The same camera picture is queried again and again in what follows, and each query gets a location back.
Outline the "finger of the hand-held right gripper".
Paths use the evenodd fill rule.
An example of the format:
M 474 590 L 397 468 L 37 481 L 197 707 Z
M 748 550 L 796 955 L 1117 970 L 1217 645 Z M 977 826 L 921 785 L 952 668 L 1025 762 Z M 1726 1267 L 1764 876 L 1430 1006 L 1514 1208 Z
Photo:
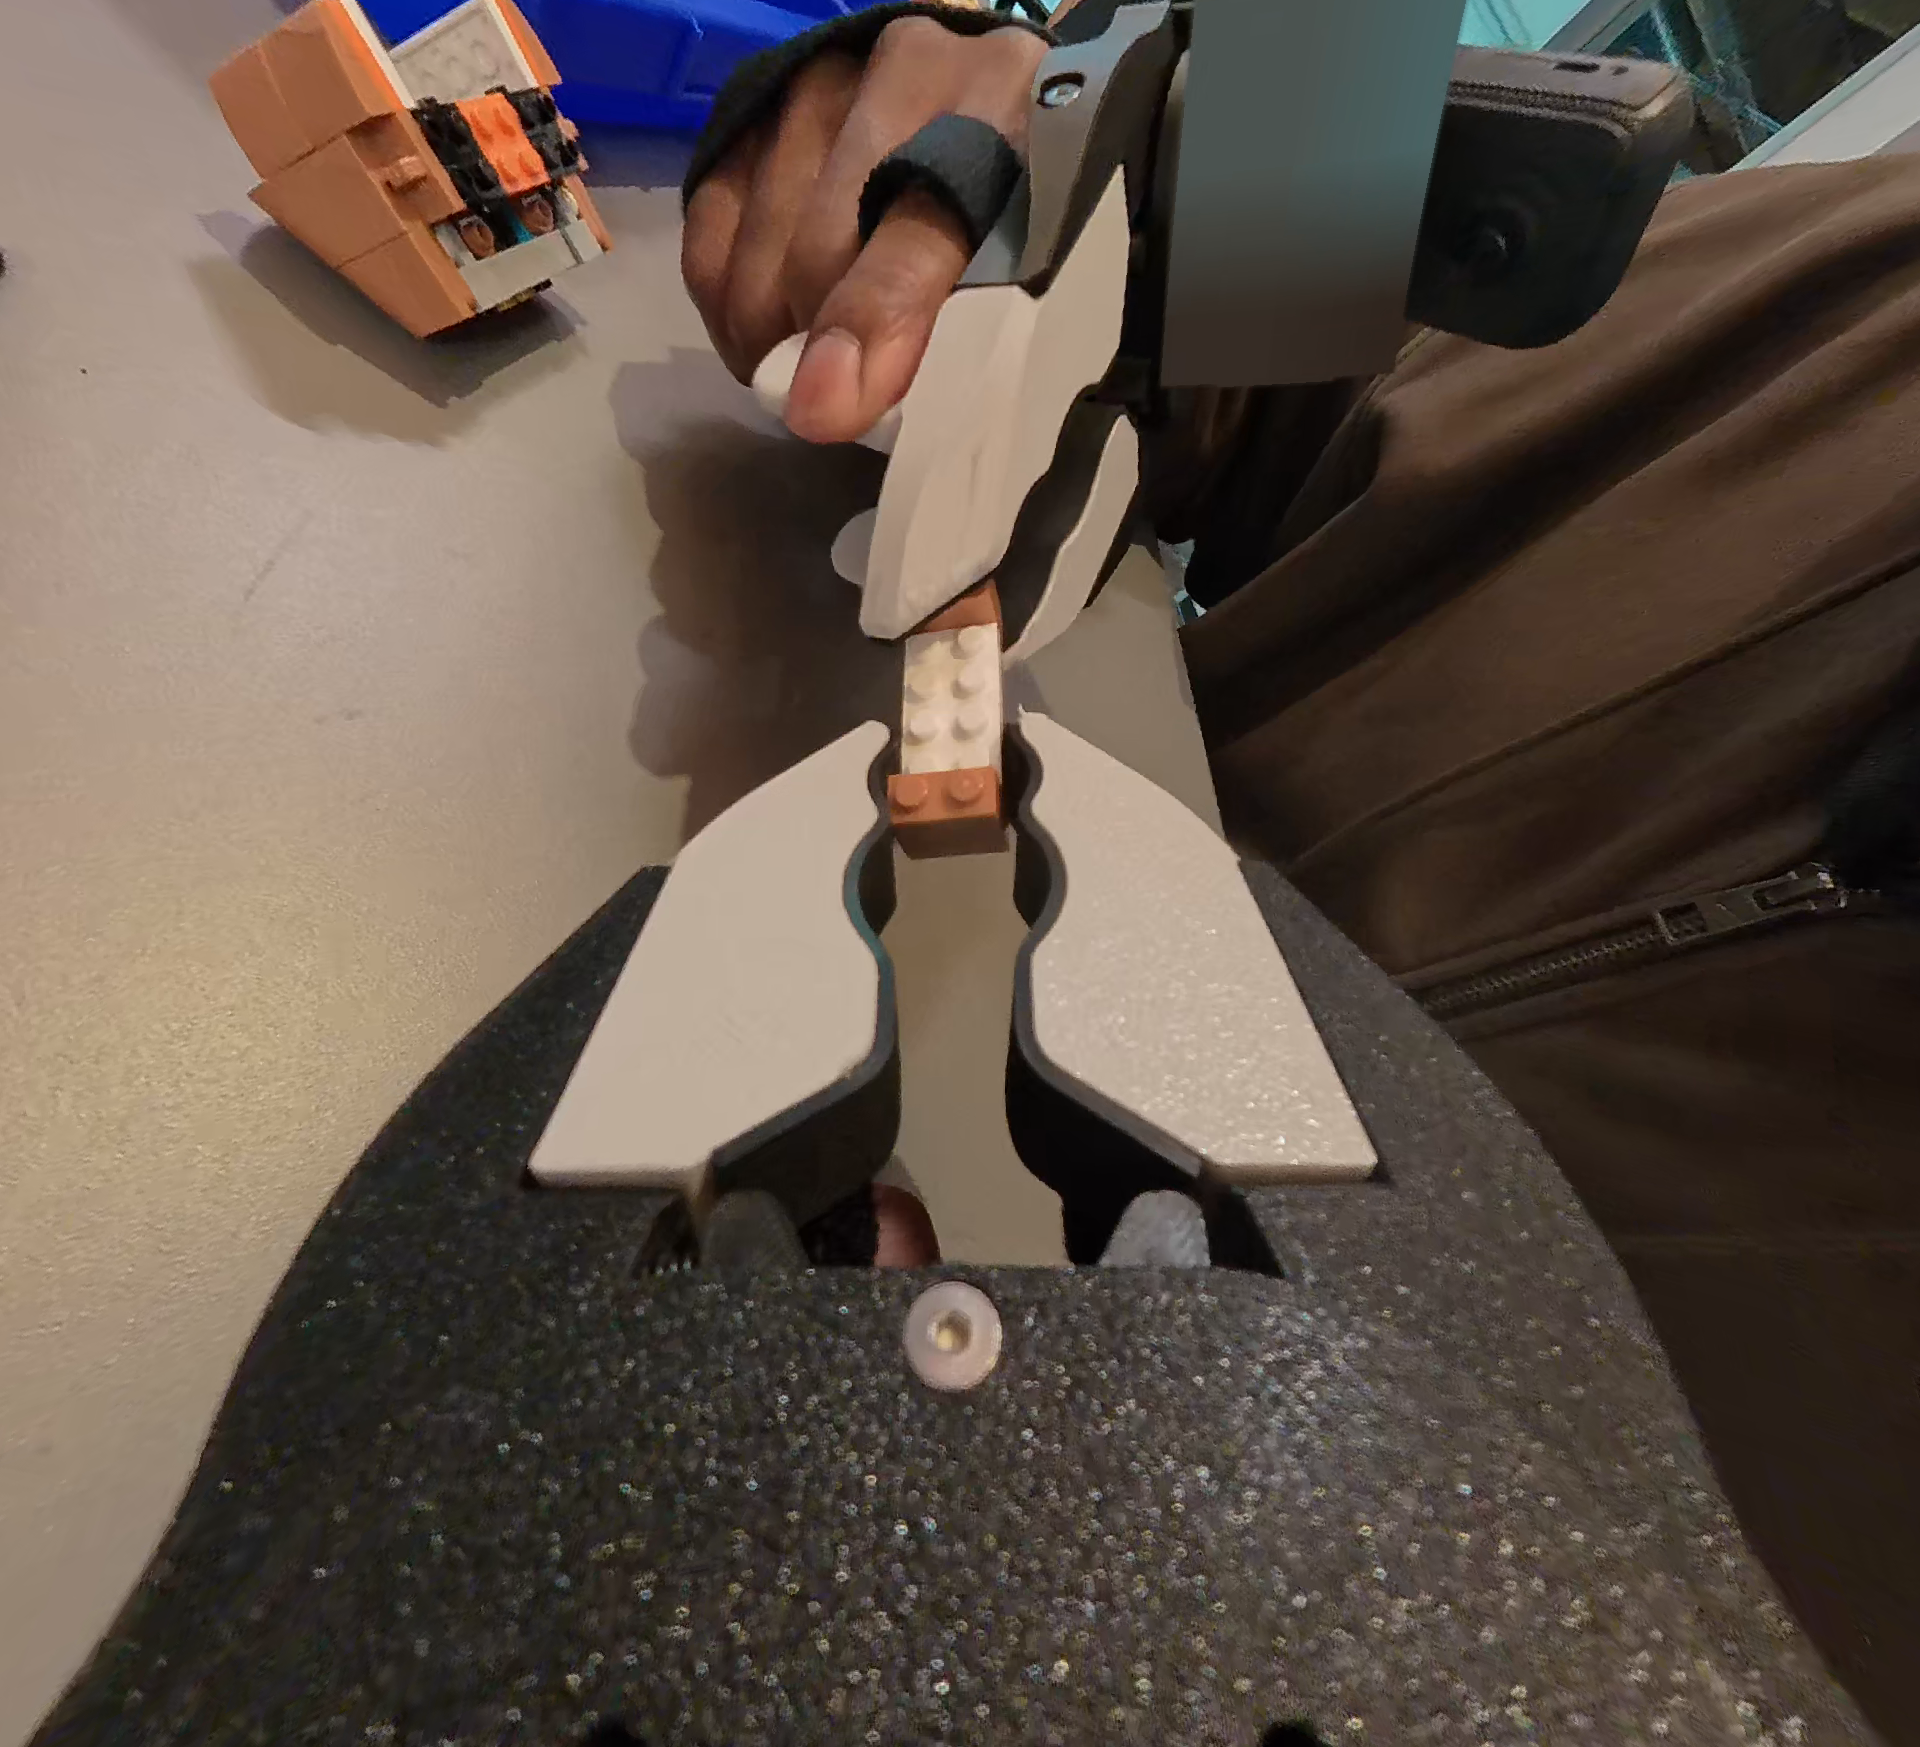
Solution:
M 1005 559 L 1061 424 L 1117 359 L 1131 269 L 1125 177 L 1114 174 L 1043 294 L 957 291 L 900 404 L 862 582 L 860 629 L 918 630 Z
M 1017 415 L 1015 523 L 998 561 L 1003 656 L 1030 659 L 1092 604 L 1141 500 L 1141 436 L 1120 404 Z

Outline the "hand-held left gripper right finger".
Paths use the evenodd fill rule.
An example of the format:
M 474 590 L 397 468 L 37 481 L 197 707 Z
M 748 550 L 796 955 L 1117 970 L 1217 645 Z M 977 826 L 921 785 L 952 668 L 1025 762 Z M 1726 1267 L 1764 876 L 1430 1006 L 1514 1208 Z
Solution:
M 1379 1149 L 1236 850 L 1049 714 L 1022 711 L 1019 749 L 1017 1014 L 1044 1083 L 1189 1177 L 1370 1177 Z

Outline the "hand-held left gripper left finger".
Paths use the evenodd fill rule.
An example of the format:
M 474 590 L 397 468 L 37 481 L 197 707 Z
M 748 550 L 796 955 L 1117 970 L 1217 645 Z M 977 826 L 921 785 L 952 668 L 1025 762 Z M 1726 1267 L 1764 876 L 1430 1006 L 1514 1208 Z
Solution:
M 900 1135 L 888 747 L 858 724 L 684 844 L 540 1133 L 538 1182 L 874 1182 Z

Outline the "white studded plate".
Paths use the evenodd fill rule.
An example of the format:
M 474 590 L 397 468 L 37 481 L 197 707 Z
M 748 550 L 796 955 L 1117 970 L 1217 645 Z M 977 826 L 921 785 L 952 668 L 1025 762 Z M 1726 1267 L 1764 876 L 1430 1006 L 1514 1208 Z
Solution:
M 1003 726 L 998 623 L 904 637 L 900 774 L 999 774 Z

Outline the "long orange studded plate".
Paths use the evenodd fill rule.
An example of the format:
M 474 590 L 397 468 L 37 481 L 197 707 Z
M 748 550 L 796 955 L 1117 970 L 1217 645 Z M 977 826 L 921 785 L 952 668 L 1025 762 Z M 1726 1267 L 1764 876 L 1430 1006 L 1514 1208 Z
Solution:
M 984 580 L 904 637 L 888 812 L 909 857 L 1005 848 L 999 629 L 998 586 Z

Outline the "brown toy brick model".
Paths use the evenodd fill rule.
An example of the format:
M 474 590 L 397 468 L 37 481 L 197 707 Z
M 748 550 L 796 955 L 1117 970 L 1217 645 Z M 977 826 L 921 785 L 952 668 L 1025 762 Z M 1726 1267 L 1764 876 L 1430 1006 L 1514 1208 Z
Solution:
M 252 203 L 414 337 L 612 250 L 558 84 L 517 0 L 465 0 L 397 46 L 358 0 L 309 0 L 210 77 Z

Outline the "grey desk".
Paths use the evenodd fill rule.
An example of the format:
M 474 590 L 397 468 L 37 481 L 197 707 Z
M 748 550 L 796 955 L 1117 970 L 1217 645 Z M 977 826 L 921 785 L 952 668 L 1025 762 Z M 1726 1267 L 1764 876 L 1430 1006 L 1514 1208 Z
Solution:
M 448 349 L 265 224 L 206 77 L 301 0 L 5 0 L 5 1743 L 94 1664 L 252 1382 L 353 1458 L 327 1567 L 647 1561 L 653 1205 L 489 1139 L 633 942 L 636 870 L 852 701 L 843 457 L 761 437 L 616 250 Z

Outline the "person's right hand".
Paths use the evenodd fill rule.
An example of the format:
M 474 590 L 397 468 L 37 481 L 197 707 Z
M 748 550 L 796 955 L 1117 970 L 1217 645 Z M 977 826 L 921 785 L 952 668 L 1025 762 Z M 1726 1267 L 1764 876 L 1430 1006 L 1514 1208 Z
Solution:
M 692 188 L 686 291 L 740 381 L 804 334 L 785 402 L 800 437 L 862 437 L 903 399 L 973 258 L 959 216 L 925 193 L 903 194 L 862 236 L 860 198 L 877 164 L 947 111 L 1022 150 L 1048 53 L 1049 37 L 1023 27 L 959 33 L 904 15 L 866 53 L 808 62 Z

